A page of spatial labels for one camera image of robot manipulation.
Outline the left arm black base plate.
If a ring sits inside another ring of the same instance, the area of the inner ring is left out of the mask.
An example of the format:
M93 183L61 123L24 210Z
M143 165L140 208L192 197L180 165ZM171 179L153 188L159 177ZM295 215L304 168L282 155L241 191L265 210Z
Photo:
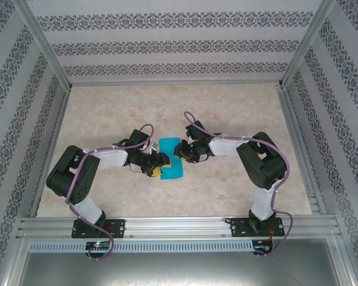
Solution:
M108 232L113 238L123 238L125 230L125 220L122 219L105 219L98 226ZM104 232L89 226L80 219L73 223L72 238L108 238Z

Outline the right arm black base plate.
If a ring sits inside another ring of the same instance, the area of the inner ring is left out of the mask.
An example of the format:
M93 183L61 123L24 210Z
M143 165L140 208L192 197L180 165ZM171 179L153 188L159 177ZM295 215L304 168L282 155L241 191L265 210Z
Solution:
M269 237L271 233L274 237L283 237L285 230L281 225L283 225L283 222L279 217L269 222L247 217L230 219L232 237Z

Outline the thin aluminium cross rail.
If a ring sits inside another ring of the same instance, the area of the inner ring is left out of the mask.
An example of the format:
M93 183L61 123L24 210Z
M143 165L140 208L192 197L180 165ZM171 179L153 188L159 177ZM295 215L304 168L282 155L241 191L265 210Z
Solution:
M82 82L72 86L144 86L144 85L241 85L241 84L273 84L281 86L280 80L138 80L119 82Z

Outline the aluminium frame post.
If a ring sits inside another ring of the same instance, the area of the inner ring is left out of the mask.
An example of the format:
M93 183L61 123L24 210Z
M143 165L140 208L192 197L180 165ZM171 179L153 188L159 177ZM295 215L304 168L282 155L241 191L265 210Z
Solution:
M60 64L56 53L54 52L52 45L47 39L44 31L42 30L39 21L32 12L27 0L12 0L15 8L23 19L24 23L30 30L33 38L35 39L38 47L41 52L44 54L45 58L48 61L48 64L51 66L54 74L57 76L57 79L62 84L62 87L65 91L71 90L72 84L64 71L63 66Z
M321 28L325 18L328 16L336 0L322 0L314 17L312 18L309 27L307 28L299 46L297 47L295 54L292 56L279 84L283 89L287 87L292 80L297 68L301 64L307 50L313 43L319 29Z

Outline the wide aluminium mounting rail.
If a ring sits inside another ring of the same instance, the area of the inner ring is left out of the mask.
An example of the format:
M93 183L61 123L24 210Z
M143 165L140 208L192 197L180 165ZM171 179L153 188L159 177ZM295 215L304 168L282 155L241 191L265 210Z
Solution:
M16 239L71 240L74 218L36 217L20 221ZM231 226L223 217L126 217L124 240L232 240ZM341 237L332 214L294 216L289 239Z

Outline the aluminium side rail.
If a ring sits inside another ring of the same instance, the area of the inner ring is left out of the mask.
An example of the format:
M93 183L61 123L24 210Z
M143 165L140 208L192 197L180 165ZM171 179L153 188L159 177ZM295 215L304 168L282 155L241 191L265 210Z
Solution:
M317 184L316 177L313 173L312 166L307 154L307 150L298 126L297 118L291 105L291 101L286 91L278 86L276 88L285 122L289 131L289 136L294 148L298 168L303 179L305 191L308 196L311 211L314 215L327 214L323 199Z
M30 204L30 208L28 211L28 214L26 217L36 217L38 209L39 209L39 203L41 202L42 194L44 191L44 188L46 186L46 180L49 172L49 168L51 166L51 162L53 159L53 154L55 151L55 146L58 141L58 136L60 133L60 129L63 123L64 114L66 112L67 104L70 97L70 90L66 91L64 93L64 97L60 103L60 107L58 109L58 114L52 129L51 138L48 141L48 149L45 153L44 162L41 169L41 174L39 175L38 183L36 184L36 189L34 192L34 195L32 197L32 201Z

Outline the grey metal sheet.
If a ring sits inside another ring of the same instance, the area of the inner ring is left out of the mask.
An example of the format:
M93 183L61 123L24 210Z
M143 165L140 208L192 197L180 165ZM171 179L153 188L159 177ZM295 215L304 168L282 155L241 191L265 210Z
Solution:
M130 253L91 262L83 254L32 253L19 286L341 286L332 262L257 259L248 253Z

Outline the teal cloth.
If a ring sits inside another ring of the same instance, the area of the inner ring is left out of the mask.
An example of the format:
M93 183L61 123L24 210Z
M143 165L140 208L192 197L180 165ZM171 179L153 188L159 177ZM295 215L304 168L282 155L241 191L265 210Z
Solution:
M162 167L161 180L179 179L183 177L182 161L174 155L175 147L181 142L180 138L161 138L159 151L166 154L170 159L170 167Z

